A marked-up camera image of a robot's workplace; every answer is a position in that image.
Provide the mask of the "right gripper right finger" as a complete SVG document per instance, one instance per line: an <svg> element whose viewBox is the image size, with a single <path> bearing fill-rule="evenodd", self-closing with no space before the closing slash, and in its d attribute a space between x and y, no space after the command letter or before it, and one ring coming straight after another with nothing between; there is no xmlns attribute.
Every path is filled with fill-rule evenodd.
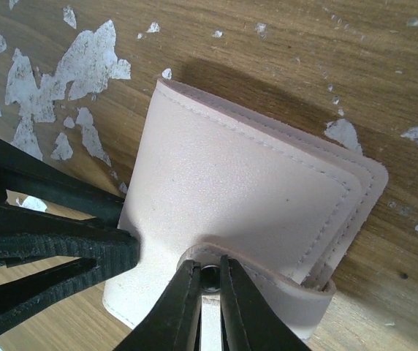
<svg viewBox="0 0 418 351"><path fill-rule="evenodd" d="M243 266L226 255L220 261L223 350L308 350L269 307Z"/></svg>

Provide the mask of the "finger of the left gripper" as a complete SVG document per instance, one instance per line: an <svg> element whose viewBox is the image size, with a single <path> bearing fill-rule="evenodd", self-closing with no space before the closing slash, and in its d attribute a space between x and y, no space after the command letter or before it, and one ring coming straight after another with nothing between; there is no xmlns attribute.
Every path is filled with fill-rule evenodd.
<svg viewBox="0 0 418 351"><path fill-rule="evenodd" d="M76 220L0 203L0 267L69 262L0 284L0 335L47 307L133 269L139 241L101 219Z"/></svg>
<svg viewBox="0 0 418 351"><path fill-rule="evenodd" d="M100 218L115 227L124 199L80 181L0 139L0 201L20 192Z"/></svg>

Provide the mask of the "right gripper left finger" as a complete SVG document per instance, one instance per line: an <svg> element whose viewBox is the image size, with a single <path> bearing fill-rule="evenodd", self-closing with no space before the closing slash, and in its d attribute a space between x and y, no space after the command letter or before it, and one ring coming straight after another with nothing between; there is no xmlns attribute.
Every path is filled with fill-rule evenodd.
<svg viewBox="0 0 418 351"><path fill-rule="evenodd" d="M184 261L145 319L117 350L199 350L201 265Z"/></svg>

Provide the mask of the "beige leather card holder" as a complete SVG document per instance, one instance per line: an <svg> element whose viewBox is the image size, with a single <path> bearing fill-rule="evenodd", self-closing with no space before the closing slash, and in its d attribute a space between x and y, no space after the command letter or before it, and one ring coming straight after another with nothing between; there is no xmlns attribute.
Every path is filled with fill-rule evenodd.
<svg viewBox="0 0 418 351"><path fill-rule="evenodd" d="M185 260L240 262L303 341L388 182L363 155L174 80L156 84L118 226L140 260L102 303L138 326Z"/></svg>

